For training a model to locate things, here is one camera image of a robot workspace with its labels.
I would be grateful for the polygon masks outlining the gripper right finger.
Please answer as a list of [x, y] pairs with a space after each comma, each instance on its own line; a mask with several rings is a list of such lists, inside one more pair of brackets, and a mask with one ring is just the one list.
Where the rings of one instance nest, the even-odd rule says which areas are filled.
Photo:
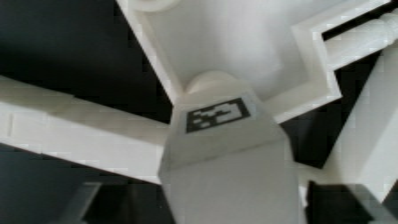
[[398, 217], [361, 184], [307, 185], [307, 224], [398, 224]]

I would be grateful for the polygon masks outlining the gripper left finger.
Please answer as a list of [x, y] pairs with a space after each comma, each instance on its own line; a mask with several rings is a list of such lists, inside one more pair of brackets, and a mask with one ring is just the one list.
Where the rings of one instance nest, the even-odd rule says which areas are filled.
[[55, 224], [105, 224], [119, 210], [117, 187], [85, 182], [75, 192]]

